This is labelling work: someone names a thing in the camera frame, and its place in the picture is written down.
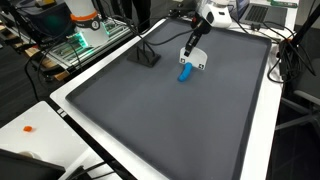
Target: gray mat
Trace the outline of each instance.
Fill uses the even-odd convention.
[[[167,20],[147,39],[188,29]],[[181,83],[179,51],[189,36],[154,47],[162,56],[154,68],[124,53],[67,99],[170,179],[239,179],[271,42],[213,29],[197,46],[208,55],[206,70]]]

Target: blue object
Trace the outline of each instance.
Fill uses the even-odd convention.
[[[182,71],[182,73],[180,74],[178,80],[180,82],[184,82],[185,80],[187,80],[187,78],[189,77],[190,73],[191,73],[191,69],[192,69],[192,64],[190,62],[187,62],[184,65],[184,70]]]

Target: white desk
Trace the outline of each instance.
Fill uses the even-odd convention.
[[[32,126],[31,132],[24,132]],[[0,148],[19,153],[30,151],[42,161],[63,166],[66,179],[77,167],[88,168],[103,160],[74,132],[67,123],[46,103],[39,102],[0,129]],[[103,165],[88,174],[96,177],[113,170]],[[101,180],[120,180],[111,174]]]
[[[294,27],[296,13],[297,9],[288,10],[286,26],[290,29],[293,29]],[[108,65],[112,60],[138,41],[138,37],[132,39],[130,42],[126,43],[124,46],[117,49],[112,54],[105,57],[78,77],[52,93],[50,97],[136,178],[146,180],[166,179],[165,176],[153,169],[149,164],[127,149],[110,134],[93,123],[65,99],[66,95],[72,90],[93,76],[100,69]],[[270,82],[266,76],[267,70],[276,60],[274,52],[275,50],[270,53],[269,62],[261,84],[259,99],[255,110],[245,161],[243,164],[243,171],[241,175],[242,180],[260,180],[265,179],[266,176],[282,91],[281,85]]]

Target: small orange object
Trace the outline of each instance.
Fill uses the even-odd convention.
[[[23,128],[23,131],[31,132],[31,131],[32,131],[32,127],[31,127],[31,126],[25,126],[25,127]]]

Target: orange object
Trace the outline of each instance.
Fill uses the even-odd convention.
[[[32,127],[31,127],[31,126],[25,126],[25,127],[23,128],[23,131],[31,132],[31,131],[32,131]]]
[[[70,16],[73,21],[87,21],[95,18],[97,15],[98,15],[97,11],[94,11],[92,14],[89,14],[87,16],[75,16],[73,14],[71,14]]]

